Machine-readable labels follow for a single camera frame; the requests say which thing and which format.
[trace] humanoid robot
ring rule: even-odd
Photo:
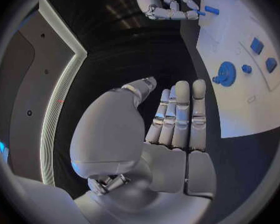
[[[176,0],[163,0],[169,9],[164,9],[160,0],[137,0],[140,10],[150,19],[196,20],[199,6],[193,0],[182,0],[192,9],[187,12],[179,10]]]
[[[165,89],[144,138],[137,107],[155,87],[149,77],[104,93],[76,127],[71,162],[90,188],[76,204],[89,221],[196,223],[214,198],[216,174],[205,152],[205,82],[192,85],[191,122],[188,82]],[[166,209],[171,214],[160,215]]]

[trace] blue cube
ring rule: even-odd
[[[253,42],[251,44],[251,49],[255,51],[255,53],[260,54],[264,48],[264,45],[261,41],[259,41],[256,37],[254,37]]]
[[[273,70],[276,68],[277,66],[277,61],[275,60],[275,58],[268,58],[266,61],[266,65],[267,65],[267,70],[269,73],[272,73]]]

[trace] white panel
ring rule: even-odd
[[[237,70],[232,86],[212,83],[219,109],[221,137],[250,135],[279,127],[280,61],[269,37],[240,0],[204,0],[201,1],[202,8],[204,4],[220,10],[219,15],[206,12],[199,21],[197,49],[210,79],[217,76],[224,61],[232,62]],[[264,43],[258,58],[249,50],[252,36]],[[271,74],[266,69],[268,57],[275,57],[278,62]],[[251,74],[242,72],[244,64],[252,67]]]

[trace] light strip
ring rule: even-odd
[[[53,147],[56,127],[69,88],[87,57],[87,51],[55,12],[48,0],[39,1],[39,12],[75,55],[63,70],[48,103],[40,139],[40,166],[44,184],[55,186],[53,170]]]

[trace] black floor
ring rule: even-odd
[[[221,139],[216,98],[195,44],[198,24],[151,21],[135,0],[50,0],[88,51],[60,115],[54,142],[54,176],[73,198],[88,190],[70,164],[69,147],[81,115],[103,92],[136,79],[155,76],[157,89],[139,108],[146,130],[162,89],[178,80],[207,83],[207,151],[217,172],[217,195],[203,220],[212,224],[233,212],[258,186],[274,157],[280,128],[238,138]]]

